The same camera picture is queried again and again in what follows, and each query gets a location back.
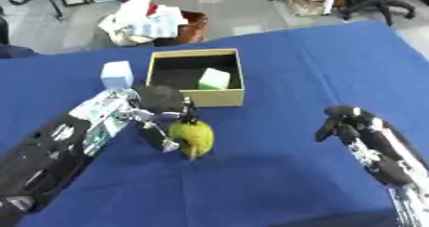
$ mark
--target open box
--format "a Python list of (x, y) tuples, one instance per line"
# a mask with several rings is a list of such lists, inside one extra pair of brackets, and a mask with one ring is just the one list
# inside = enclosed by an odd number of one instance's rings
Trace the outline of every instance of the open box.
[[(207, 68), (231, 74), (228, 89), (200, 90), (198, 81)], [(166, 85), (192, 98), (197, 107), (242, 106), (244, 82), (237, 49), (154, 52), (146, 85)]]

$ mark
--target floor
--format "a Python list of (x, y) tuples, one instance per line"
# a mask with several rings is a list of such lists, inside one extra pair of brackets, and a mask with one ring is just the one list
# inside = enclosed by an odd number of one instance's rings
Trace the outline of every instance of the floor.
[[(175, 5), (188, 11), (203, 11), (209, 16), (208, 39), (228, 35), (269, 32), (319, 25), (347, 23), (337, 14), (298, 17), (284, 0), (154, 0), (155, 3)], [(393, 28), (418, 51), (429, 58), (429, 6), (418, 0), (403, 0), (417, 7), (417, 17), (395, 16)], [(14, 7), (0, 0), (11, 24), (11, 43), (33, 48), (42, 54), (70, 53), (111, 47), (97, 24), (115, 11), (119, 4), (101, 3), (62, 8), (64, 20), (56, 20), (47, 0), (32, 0)], [(378, 12), (365, 11), (351, 21), (382, 20)]]

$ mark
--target yellow fruit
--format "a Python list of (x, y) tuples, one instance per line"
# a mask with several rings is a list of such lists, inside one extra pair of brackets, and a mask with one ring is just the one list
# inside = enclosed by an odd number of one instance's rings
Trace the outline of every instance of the yellow fruit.
[(195, 124), (175, 122), (169, 126), (169, 137), (172, 140), (186, 142), (180, 150), (191, 160), (212, 150), (215, 139), (212, 128), (201, 121), (197, 121)]

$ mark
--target block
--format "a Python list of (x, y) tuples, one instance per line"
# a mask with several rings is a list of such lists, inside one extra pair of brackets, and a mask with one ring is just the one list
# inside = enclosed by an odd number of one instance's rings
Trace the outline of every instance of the block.
[(224, 71), (219, 71), (213, 68), (208, 68), (202, 78), (198, 82), (199, 89), (228, 89), (231, 74)]
[(108, 62), (102, 67), (102, 83), (106, 89), (130, 88), (133, 81), (128, 61)]

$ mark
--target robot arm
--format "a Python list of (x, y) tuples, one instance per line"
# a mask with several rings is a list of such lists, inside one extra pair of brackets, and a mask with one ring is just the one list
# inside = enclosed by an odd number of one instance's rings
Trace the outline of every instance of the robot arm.
[(136, 124), (154, 147), (180, 148), (157, 121), (196, 121), (189, 98), (162, 86), (107, 89), (25, 137), (0, 159), (0, 225), (46, 207), (110, 139)]
[(326, 109), (316, 132), (322, 142), (335, 135), (365, 170), (386, 186), (402, 227), (429, 226), (428, 167), (411, 144), (388, 122), (359, 107)]

